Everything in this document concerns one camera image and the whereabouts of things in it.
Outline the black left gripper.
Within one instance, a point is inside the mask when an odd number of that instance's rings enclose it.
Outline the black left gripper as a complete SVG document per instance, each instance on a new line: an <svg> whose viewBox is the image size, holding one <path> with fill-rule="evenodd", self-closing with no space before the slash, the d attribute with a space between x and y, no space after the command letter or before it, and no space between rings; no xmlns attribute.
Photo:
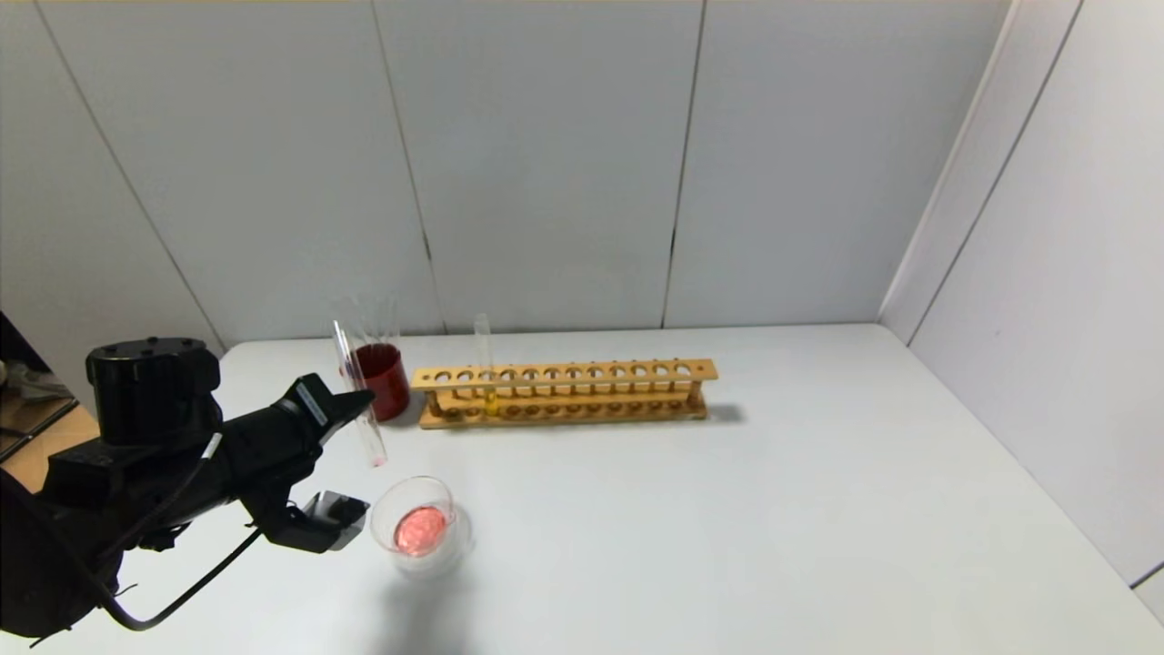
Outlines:
<svg viewBox="0 0 1164 655"><path fill-rule="evenodd" d="M215 454L217 501L294 487L315 472L324 444L365 415L375 398L369 389L333 394L321 377L307 373L274 405L230 418Z"/></svg>

